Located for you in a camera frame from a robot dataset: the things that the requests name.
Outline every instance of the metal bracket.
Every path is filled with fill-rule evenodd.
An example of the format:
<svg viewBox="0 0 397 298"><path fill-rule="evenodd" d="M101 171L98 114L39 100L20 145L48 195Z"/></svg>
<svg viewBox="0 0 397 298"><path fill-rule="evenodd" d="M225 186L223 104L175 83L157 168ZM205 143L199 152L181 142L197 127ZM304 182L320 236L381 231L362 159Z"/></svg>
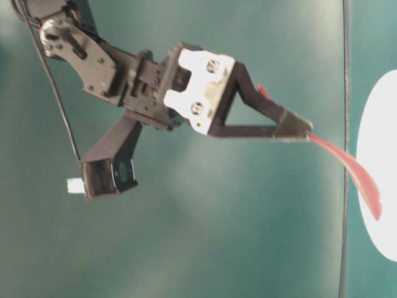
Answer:
<svg viewBox="0 0 397 298"><path fill-rule="evenodd" d="M90 36L62 20L47 20L40 40L48 57L70 63L83 81L83 90L105 101L116 75L114 60Z"/></svg>

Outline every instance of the black bracket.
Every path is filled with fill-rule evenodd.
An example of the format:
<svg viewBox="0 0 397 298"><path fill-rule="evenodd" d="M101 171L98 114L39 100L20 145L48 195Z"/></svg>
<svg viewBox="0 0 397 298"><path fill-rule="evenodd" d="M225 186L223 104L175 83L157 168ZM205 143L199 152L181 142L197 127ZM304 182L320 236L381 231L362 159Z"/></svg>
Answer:
<svg viewBox="0 0 397 298"><path fill-rule="evenodd" d="M234 96L239 93L243 102L276 123L276 126L225 125ZM209 135L220 138L264 138L285 141L308 140L313 128L310 121L279 106L254 87L247 68L236 62L222 95Z"/></svg>

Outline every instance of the screw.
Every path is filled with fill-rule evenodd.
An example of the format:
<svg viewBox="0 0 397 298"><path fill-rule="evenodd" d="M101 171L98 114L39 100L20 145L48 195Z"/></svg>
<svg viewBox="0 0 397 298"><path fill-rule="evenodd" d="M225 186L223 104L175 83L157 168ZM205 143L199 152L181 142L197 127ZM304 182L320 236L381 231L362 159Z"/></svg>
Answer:
<svg viewBox="0 0 397 298"><path fill-rule="evenodd" d="M216 60L210 60L207 64L207 71L209 73L216 73L219 69L219 61Z"/></svg>
<svg viewBox="0 0 397 298"><path fill-rule="evenodd" d="M203 105L199 102L195 102L192 104L190 107L190 110L192 111L193 115L200 115L201 112L203 111Z"/></svg>

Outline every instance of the teal wall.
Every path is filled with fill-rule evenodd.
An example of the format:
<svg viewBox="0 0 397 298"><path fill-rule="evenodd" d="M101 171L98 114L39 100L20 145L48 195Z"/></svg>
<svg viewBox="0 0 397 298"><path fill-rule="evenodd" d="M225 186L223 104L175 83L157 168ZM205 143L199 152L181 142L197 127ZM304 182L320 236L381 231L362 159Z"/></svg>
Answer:
<svg viewBox="0 0 397 298"><path fill-rule="evenodd" d="M343 147L342 1L116 3L90 1L110 43L227 53ZM66 193L79 170L27 29L7 1L0 20L0 297L337 297L344 171L325 151L145 128L139 187L87 204ZM122 111L50 67L84 153ZM236 103L231 121L262 119Z"/></svg>
<svg viewBox="0 0 397 298"><path fill-rule="evenodd" d="M376 82L397 69L397 5L392 0L350 0L350 151L355 154L362 112ZM357 191L349 184L346 297L397 296L397 264L383 257L365 228Z"/></svg>

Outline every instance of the white mounting plate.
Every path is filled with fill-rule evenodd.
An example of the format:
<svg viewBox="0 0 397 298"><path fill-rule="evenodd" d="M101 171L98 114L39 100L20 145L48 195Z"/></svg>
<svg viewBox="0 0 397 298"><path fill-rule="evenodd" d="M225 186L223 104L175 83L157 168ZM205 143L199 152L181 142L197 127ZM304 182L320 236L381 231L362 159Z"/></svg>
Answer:
<svg viewBox="0 0 397 298"><path fill-rule="evenodd" d="M236 60L226 55L184 48L178 62L182 68L191 71L192 75L184 91L166 92L164 105L189 119L196 132L206 135ZM194 105L201 107L199 113L192 109Z"/></svg>

